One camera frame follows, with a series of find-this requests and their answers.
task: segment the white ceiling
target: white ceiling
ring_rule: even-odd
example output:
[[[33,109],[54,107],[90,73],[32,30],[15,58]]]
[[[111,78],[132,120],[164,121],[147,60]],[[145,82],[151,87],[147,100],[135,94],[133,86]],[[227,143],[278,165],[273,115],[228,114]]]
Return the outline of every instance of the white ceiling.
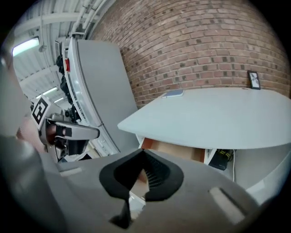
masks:
[[[91,0],[81,23],[85,21],[95,1]],[[94,24],[98,23],[101,16],[114,3],[114,0],[102,0],[102,2],[104,2],[103,7],[100,8],[89,25],[86,35],[90,33],[90,28],[95,28]],[[58,67],[55,64],[58,56],[55,41],[61,42],[65,38],[69,38],[82,5],[83,0],[40,0],[26,11],[15,26],[14,46],[34,36],[39,36],[40,46],[42,40],[43,44],[47,46],[47,49],[42,53],[39,52],[40,46],[37,46],[14,57],[14,68],[20,86],[32,102],[35,102],[38,95],[55,86],[58,90],[47,96],[52,101],[62,97],[64,97],[63,101],[66,101],[65,94],[60,89],[62,75],[58,72]]]

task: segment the brick wall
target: brick wall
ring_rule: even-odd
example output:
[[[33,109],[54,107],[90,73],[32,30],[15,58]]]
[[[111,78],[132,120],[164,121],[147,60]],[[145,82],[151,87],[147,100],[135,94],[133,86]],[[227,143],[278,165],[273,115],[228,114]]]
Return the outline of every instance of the brick wall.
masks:
[[[172,89],[261,87],[290,94],[284,48],[245,0],[116,0],[94,40],[120,47],[138,107]]]

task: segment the white table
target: white table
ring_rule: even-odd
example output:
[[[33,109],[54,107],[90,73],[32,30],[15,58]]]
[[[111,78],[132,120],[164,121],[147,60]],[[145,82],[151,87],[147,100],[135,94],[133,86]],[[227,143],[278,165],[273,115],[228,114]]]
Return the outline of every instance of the white table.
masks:
[[[291,100],[270,90],[208,88],[158,97],[118,128],[187,147],[256,149],[291,143]]]

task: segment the picture frame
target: picture frame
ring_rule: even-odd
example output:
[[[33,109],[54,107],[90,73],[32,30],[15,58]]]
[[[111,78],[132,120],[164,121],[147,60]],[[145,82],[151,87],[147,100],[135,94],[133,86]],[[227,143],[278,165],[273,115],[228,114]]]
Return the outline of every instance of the picture frame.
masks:
[[[247,74],[248,74],[249,79],[251,81],[251,88],[260,90],[261,89],[261,85],[260,85],[260,80],[259,80],[258,73],[255,72],[255,71],[247,71]]]

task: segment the ceiling light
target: ceiling light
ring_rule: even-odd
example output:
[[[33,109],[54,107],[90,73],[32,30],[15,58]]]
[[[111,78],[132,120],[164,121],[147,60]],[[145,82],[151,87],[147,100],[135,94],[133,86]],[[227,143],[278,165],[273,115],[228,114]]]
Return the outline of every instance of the ceiling light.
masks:
[[[54,103],[57,103],[57,102],[61,101],[62,99],[64,99],[64,98],[61,97],[60,99],[56,100]]]
[[[13,48],[13,51],[12,51],[12,54],[13,56],[16,56],[28,49],[31,49],[33,47],[36,47],[40,44],[40,40],[38,39],[38,37],[36,38],[33,38],[29,41],[26,41],[26,42],[23,42],[22,44],[18,45],[18,46],[15,46]]]
[[[41,95],[44,95],[45,96],[46,94],[48,94],[48,93],[50,93],[52,91],[56,91],[56,90],[57,90],[57,87],[54,87],[54,88],[52,88],[52,89],[50,89],[50,90],[48,90],[48,91],[40,94],[39,96],[37,96],[37,99],[39,99],[41,97]]]

